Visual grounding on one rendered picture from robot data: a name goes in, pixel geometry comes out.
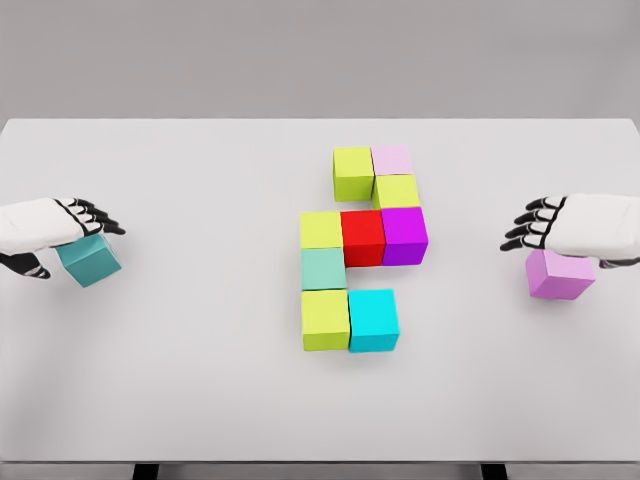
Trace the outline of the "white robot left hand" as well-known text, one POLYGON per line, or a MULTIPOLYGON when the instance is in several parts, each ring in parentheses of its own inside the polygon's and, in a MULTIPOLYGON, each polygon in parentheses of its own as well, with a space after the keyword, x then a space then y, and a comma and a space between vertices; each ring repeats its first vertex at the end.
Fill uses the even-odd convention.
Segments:
POLYGON ((94 203, 76 197, 40 198, 0 206, 0 265, 28 278, 47 280, 50 272, 36 253, 100 233, 126 230, 94 203))

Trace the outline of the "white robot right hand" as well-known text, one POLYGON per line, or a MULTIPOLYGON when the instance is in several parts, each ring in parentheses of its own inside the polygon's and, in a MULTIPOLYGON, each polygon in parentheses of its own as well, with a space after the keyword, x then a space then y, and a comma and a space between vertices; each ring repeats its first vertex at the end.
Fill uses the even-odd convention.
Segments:
POLYGON ((531 201, 505 234, 503 252, 521 248, 594 258, 602 269, 640 264, 640 196, 575 193, 531 201))

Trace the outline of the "orchid pink cube block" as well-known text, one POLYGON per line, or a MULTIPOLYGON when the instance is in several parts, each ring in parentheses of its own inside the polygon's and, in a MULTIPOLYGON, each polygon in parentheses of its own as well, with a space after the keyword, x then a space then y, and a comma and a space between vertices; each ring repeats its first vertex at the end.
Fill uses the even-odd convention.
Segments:
POLYGON ((529 293, 536 298, 575 300, 596 281, 589 258, 551 250, 532 250, 525 269, 529 293))

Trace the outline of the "teal cube block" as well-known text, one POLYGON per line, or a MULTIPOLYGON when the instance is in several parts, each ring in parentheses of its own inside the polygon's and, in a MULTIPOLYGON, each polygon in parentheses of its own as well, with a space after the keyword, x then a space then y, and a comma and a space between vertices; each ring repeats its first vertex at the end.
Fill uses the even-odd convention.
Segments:
POLYGON ((64 269, 83 288, 122 269, 111 245, 101 234, 55 247, 55 251, 64 269))

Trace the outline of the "purple cube block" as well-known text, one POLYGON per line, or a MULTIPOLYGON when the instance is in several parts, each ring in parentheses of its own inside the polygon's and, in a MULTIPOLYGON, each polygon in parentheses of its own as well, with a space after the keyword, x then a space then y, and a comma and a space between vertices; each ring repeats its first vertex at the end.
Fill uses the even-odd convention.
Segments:
POLYGON ((429 245, 422 208, 385 208, 381 215, 386 242, 382 265, 420 265, 429 245))

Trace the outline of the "yellow-green cube block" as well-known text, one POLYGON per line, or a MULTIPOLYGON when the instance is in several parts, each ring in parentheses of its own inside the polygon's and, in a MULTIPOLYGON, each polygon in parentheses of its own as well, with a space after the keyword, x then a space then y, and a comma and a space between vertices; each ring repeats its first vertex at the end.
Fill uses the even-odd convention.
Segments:
POLYGON ((375 177, 372 194, 372 207, 374 209, 419 206, 419 193, 413 175, 379 175, 375 177))
POLYGON ((305 351, 347 350, 351 336, 347 291, 303 291, 301 322, 305 351))
POLYGON ((300 214, 300 248, 342 248, 341 215, 338 211, 300 214))
POLYGON ((370 148, 335 148, 332 176, 334 199, 337 202, 369 201, 374 185, 370 148))

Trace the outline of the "pale pink cube block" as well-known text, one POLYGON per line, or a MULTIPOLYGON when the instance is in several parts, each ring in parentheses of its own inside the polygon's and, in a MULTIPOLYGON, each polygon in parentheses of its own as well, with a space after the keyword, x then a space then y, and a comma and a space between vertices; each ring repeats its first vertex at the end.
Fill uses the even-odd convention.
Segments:
POLYGON ((374 173, 384 175, 411 175, 413 168, 406 145, 375 145, 370 147, 374 173))

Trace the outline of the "red cube block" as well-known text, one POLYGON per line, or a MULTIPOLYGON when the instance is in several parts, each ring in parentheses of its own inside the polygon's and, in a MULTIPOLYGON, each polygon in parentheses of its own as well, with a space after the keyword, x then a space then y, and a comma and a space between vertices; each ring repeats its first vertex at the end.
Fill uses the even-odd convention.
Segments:
POLYGON ((347 268, 381 266, 386 239, 380 210, 340 213, 347 268))

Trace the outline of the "cyan cube block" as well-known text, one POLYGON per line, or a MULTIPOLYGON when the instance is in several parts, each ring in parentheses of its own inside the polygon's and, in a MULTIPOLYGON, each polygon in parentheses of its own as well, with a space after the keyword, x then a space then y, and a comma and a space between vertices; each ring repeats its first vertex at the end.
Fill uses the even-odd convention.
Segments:
POLYGON ((351 353, 388 352, 400 336, 395 294, 392 289, 349 290, 351 353))

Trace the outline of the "mint green cube block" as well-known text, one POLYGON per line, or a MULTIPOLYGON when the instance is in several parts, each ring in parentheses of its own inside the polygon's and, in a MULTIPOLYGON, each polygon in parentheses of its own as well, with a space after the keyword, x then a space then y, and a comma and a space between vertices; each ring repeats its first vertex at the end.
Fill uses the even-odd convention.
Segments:
POLYGON ((346 289, 343 249, 302 249, 301 287, 303 291, 346 289))

